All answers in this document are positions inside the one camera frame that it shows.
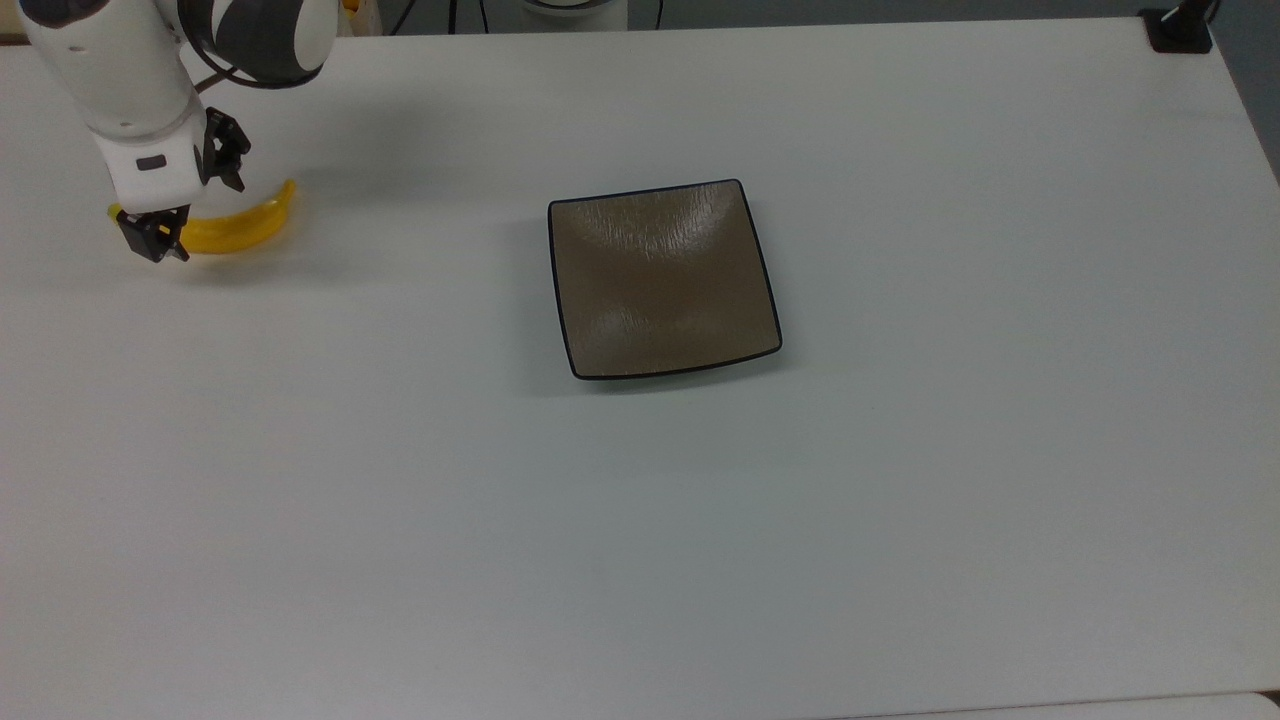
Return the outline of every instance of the square plate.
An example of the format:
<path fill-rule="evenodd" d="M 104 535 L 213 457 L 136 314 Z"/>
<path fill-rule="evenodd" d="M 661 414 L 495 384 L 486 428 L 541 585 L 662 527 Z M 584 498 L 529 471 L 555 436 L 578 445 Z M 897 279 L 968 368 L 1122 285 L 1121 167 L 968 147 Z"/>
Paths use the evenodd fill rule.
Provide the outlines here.
<path fill-rule="evenodd" d="M 575 377 L 685 373 L 782 347 L 739 181 L 558 200 L 547 215 Z"/>

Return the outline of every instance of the white cylinder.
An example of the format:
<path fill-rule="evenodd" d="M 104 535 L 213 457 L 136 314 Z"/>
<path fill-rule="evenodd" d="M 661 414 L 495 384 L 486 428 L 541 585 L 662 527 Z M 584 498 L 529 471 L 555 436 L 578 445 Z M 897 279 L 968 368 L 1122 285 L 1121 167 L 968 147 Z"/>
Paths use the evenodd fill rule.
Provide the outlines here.
<path fill-rule="evenodd" d="M 110 0 L 52 28 L 26 14 L 31 44 L 76 99 L 84 123 L 109 140 L 146 140 L 177 128 L 196 90 L 178 46 L 151 0 Z"/>
<path fill-rule="evenodd" d="M 521 0 L 525 32 L 627 29 L 627 0 Z"/>

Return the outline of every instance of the gray floor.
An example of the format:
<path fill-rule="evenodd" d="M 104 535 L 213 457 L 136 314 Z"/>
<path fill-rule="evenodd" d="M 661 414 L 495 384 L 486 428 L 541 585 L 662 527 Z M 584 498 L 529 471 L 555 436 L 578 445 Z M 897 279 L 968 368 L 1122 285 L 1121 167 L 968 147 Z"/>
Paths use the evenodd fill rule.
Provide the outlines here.
<path fill-rule="evenodd" d="M 484 0 L 493 32 L 518 32 L 516 0 Z M 662 27 L 897 23 L 1133 15 L 1174 0 L 666 0 Z M 406 0 L 379 0 L 388 28 Z M 631 0 L 631 27 L 652 28 L 658 0 Z M 402 35 L 443 33 L 445 0 L 417 0 Z M 479 0 L 461 0 L 460 32 L 483 32 Z M 1222 0 L 1213 32 L 1253 127 L 1280 177 L 1280 0 Z"/>

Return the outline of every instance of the banana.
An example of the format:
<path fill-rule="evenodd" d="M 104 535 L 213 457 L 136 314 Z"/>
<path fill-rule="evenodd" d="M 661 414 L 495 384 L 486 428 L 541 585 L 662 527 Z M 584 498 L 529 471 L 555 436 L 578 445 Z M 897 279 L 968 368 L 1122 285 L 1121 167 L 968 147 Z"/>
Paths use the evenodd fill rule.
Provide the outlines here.
<path fill-rule="evenodd" d="M 256 208 L 225 218 L 191 218 L 182 229 L 182 246 L 192 255 L 224 255 L 253 247 L 284 227 L 294 190 L 297 184 L 287 179 L 275 197 Z M 108 209 L 113 220 L 119 211 L 119 205 Z"/>

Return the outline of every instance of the black clamp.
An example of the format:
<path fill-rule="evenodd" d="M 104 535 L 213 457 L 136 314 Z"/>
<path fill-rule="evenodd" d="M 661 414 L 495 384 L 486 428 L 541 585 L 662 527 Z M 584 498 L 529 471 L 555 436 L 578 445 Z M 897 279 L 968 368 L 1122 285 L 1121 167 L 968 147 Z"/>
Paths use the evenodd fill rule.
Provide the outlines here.
<path fill-rule="evenodd" d="M 200 154 L 200 182 L 209 184 L 212 178 L 220 178 L 223 184 L 236 192 L 244 192 L 244 181 L 239 177 L 241 156 L 252 145 L 241 129 L 236 118 L 216 110 L 205 109 L 205 149 Z M 131 215 L 120 210 L 115 223 L 120 225 L 129 249 L 138 255 L 159 263 L 166 255 L 186 263 L 191 259 L 182 246 L 182 228 L 187 224 L 191 205 Z"/>
<path fill-rule="evenodd" d="M 1204 55 L 1213 49 L 1204 19 L 1212 0 L 1184 0 L 1172 10 L 1142 10 L 1138 17 L 1147 26 L 1147 40 L 1156 53 Z"/>
<path fill-rule="evenodd" d="M 187 224 L 188 210 L 191 205 L 141 215 L 120 210 L 115 214 L 115 223 L 120 225 L 129 249 L 147 260 L 159 263 L 165 255 L 173 255 L 186 263 L 191 255 L 182 246 L 182 228 Z"/>
<path fill-rule="evenodd" d="M 239 177 L 241 155 L 253 147 L 236 118 L 215 108 L 205 109 L 205 151 L 201 154 L 200 179 L 209 183 L 221 178 L 223 184 L 236 192 L 244 192 Z"/>

